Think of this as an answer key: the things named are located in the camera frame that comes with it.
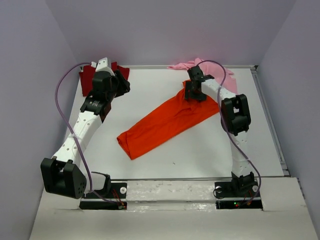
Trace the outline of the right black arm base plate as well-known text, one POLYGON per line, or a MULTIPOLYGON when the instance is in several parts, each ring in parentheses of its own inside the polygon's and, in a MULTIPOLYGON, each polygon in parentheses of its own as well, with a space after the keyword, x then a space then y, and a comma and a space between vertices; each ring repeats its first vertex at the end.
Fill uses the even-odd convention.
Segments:
POLYGON ((252 199, 258 190, 258 183, 237 191, 233 188, 231 181, 218 181, 214 183, 212 191, 215 197, 217 210, 237 210, 237 209, 263 209, 260 193, 252 199))

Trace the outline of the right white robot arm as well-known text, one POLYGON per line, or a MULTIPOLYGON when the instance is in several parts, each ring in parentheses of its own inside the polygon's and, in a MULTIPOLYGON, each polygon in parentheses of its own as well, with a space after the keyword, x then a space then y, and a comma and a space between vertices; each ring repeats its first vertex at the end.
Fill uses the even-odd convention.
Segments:
POLYGON ((208 103, 212 98, 219 107, 222 129, 229 137, 231 180, 215 183, 213 193, 217 199, 247 197, 256 184, 252 167, 244 155, 251 124, 248 99, 244 94, 235 94, 221 86, 213 76, 204 75, 199 66, 189 68, 187 73, 190 81, 185 85, 185 99, 208 103))

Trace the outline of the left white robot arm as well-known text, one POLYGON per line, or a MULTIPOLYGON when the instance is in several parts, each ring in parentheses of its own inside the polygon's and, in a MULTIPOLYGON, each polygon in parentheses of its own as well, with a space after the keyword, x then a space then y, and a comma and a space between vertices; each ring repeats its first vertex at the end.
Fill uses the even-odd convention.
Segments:
POLYGON ((59 150, 44 158, 40 170, 46 192, 73 199, 93 193, 106 198, 112 189, 111 177, 91 172, 84 152, 111 110, 114 98, 130 91, 130 83, 119 70, 102 70, 92 78, 92 90, 86 96, 70 133, 59 150))

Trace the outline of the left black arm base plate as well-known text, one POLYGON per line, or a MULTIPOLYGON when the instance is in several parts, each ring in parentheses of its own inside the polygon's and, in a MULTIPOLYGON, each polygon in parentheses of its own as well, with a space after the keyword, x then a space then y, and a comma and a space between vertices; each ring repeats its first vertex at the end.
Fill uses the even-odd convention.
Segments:
POLYGON ((128 184, 124 181, 112 181, 110 191, 102 193, 88 193, 82 196, 79 203, 81 210, 124 211, 127 209, 128 184))

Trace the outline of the orange t-shirt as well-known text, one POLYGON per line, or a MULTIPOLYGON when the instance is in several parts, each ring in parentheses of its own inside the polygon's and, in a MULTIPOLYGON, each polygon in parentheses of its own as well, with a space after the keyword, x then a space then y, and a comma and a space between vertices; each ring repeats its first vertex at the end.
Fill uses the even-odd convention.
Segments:
POLYGON ((185 99, 186 84, 116 139, 131 160, 150 152, 171 138, 219 113, 218 104, 207 97, 204 101, 185 99))

